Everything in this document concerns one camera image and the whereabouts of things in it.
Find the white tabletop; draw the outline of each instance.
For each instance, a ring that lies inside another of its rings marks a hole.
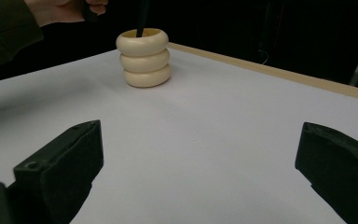
[[[99,119],[104,167],[72,223],[344,223],[295,169],[304,122],[358,140],[358,99],[170,49],[137,89],[117,50],[0,81],[0,182]]]

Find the person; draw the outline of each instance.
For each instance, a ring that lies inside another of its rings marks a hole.
[[[0,65],[43,40],[41,27],[83,21],[83,7],[102,15],[107,4],[108,0],[0,0]]]

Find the dark background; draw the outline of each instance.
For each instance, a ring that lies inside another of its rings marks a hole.
[[[349,84],[358,64],[358,1],[150,0],[146,27],[173,43]],[[98,22],[42,27],[45,39],[0,66],[0,80],[116,49],[140,0],[110,0]]]

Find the finger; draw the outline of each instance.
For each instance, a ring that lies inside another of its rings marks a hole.
[[[103,5],[91,5],[91,6],[89,6],[89,9],[93,13],[97,13],[98,15],[102,15],[106,12],[106,7]]]
[[[108,0],[86,0],[87,3],[89,3],[90,5],[103,5],[106,6],[108,4]]]

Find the wooden table edge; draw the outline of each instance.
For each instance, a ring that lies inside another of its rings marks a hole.
[[[333,91],[333,92],[337,92],[337,93],[340,93],[343,95],[358,98],[358,88],[350,86],[350,85],[345,85],[345,84],[337,83],[334,81],[320,79],[317,77],[309,77],[309,76],[305,76],[305,75],[302,75],[299,73],[290,72],[290,71],[286,71],[283,69],[259,64],[259,63],[251,63],[251,62],[247,62],[245,60],[228,57],[226,55],[217,54],[217,53],[213,53],[213,52],[202,50],[202,49],[194,49],[191,47],[187,47],[187,46],[183,46],[183,45],[179,45],[179,44],[175,44],[175,43],[171,43],[171,42],[168,44],[168,48],[180,50],[180,51],[187,52],[187,53],[192,53],[192,54],[195,54],[195,55],[198,55],[201,57],[216,60],[218,62],[228,63],[228,64],[235,65],[235,66],[238,66],[241,68],[253,70],[256,72],[264,73],[264,74],[275,76],[275,77],[284,78],[284,79],[291,80],[291,81],[294,81],[297,83],[320,88],[323,90]]]

